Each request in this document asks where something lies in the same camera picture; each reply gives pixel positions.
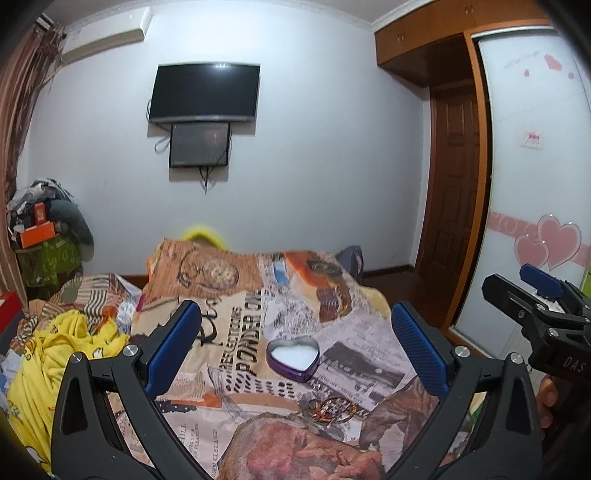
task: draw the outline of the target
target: yellow garment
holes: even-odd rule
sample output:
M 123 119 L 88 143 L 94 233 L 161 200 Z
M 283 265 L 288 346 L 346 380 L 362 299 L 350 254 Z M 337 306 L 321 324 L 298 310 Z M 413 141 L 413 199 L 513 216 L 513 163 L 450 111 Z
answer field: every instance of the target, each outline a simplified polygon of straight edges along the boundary
M 128 339 L 128 335 L 119 334 L 112 319 L 91 336 L 86 316 L 70 310 L 57 316 L 46 330 L 36 330 L 25 345 L 22 367 L 8 389 L 9 420 L 45 471 L 50 471 L 53 413 L 70 355 L 84 352 L 90 359 L 115 356 Z
M 392 309 L 390 308 L 390 305 L 388 305 L 388 301 L 382 292 L 376 290 L 375 288 L 369 287 L 361 287 L 361 290 L 363 290 L 363 293 L 365 293 L 365 296 L 369 300 L 370 304 L 373 305 L 378 312 L 380 312 L 382 317 L 384 317 L 386 320 L 392 319 Z

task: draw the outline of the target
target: door frame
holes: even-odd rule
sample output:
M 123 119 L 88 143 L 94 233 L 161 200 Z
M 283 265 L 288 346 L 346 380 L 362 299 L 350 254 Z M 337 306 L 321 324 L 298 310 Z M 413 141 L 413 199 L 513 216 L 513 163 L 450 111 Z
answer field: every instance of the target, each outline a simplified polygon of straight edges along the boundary
M 472 35 L 480 34 L 488 31 L 501 30 L 504 28 L 518 28 L 530 26 L 547 26 L 551 25 L 547 18 L 538 18 L 533 20 L 517 20 L 509 22 L 500 22 L 496 24 L 484 25 L 482 27 L 471 28 L 466 30 L 463 35 L 472 64 L 473 79 L 454 82 L 440 87 L 433 87 L 431 89 L 431 158 L 429 162 L 429 180 L 427 186 L 427 201 L 425 205 L 425 215 L 423 219 L 423 230 L 421 231 L 421 240 L 418 247 L 417 262 L 415 264 L 415 273 L 419 272 L 421 263 L 424 259 L 425 234 L 427 232 L 427 225 L 431 213 L 433 203 L 433 186 L 435 182 L 434 174 L 436 168 L 435 162 L 435 147 L 436 147 L 436 109 L 434 105 L 433 93 L 450 89 L 453 87 L 474 84 L 476 89 L 476 107 L 478 109 L 478 130 L 480 132 L 480 149 L 479 149 L 479 166 L 478 166 L 478 189 L 476 191 L 475 211 L 472 220 L 472 228 L 470 230 L 470 237 L 466 249 L 466 256 L 462 269 L 460 271 L 459 280 L 457 282 L 456 291 L 454 292 L 452 302 L 446 313 L 443 325 L 440 327 L 441 332 L 453 344 L 468 345 L 475 353 L 485 355 L 484 351 L 469 342 L 462 335 L 458 334 L 453 325 L 460 314 L 460 310 L 470 289 L 478 255 L 480 253 L 480 246 L 482 238 L 486 229 L 486 219 L 488 216 L 489 196 L 491 189 L 491 173 L 492 173 L 492 126 L 491 126 L 491 110 L 488 104 L 488 88 L 486 85 L 485 74 L 482 66 L 482 60 L 476 45 L 476 40 Z
M 470 62 L 472 64 L 472 73 L 474 75 L 474 84 L 476 87 L 476 105 L 478 108 L 478 128 L 480 131 L 480 151 L 478 168 L 478 190 L 476 192 L 476 206 L 474 218 L 472 221 L 472 230 L 468 240 L 466 258 L 460 272 L 460 278 L 457 283 L 456 291 L 452 298 L 452 303 L 447 311 L 446 319 L 441 326 L 441 331 L 452 343 L 468 344 L 475 352 L 485 354 L 484 351 L 468 342 L 467 339 L 459 335 L 453 328 L 460 314 L 460 310 L 470 289 L 482 238 L 486 229 L 486 220 L 488 217 L 489 197 L 491 192 L 491 174 L 492 174 L 492 124 L 491 109 L 488 102 L 489 94 L 486 85 L 482 59 L 472 35 L 501 30 L 504 28 L 518 28 L 529 26 L 551 25 L 547 18 L 534 20 L 517 20 L 510 22 L 501 22 L 483 27 L 472 28 L 464 32 L 464 39 L 468 48 Z

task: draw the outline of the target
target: small monitor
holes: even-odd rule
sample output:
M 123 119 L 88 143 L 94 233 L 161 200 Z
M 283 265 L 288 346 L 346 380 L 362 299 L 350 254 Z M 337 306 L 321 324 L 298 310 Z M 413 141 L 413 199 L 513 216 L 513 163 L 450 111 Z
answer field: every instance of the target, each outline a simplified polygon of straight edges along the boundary
M 168 166 L 225 167 L 229 146 L 230 125 L 227 122 L 173 124 Z

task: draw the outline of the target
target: orange box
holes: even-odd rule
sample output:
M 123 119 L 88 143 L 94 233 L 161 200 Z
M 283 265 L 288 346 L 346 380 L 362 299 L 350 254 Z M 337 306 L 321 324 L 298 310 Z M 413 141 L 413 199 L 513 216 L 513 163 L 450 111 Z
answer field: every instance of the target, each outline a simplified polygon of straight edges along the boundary
M 21 233 L 21 244 L 23 248 L 29 248 L 33 245 L 40 244 L 45 240 L 55 237 L 56 230 L 53 226 L 53 222 L 45 222 L 41 225 L 35 225 L 31 228 L 27 228 Z

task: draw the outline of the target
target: white powder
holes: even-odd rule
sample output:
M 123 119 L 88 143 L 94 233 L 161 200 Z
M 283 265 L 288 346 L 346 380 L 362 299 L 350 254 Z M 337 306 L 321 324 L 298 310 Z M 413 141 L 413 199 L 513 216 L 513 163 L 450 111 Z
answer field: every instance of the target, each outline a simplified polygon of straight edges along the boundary
M 300 372 L 308 370 L 317 355 L 318 350 L 310 345 L 278 346 L 271 352 L 275 360 Z

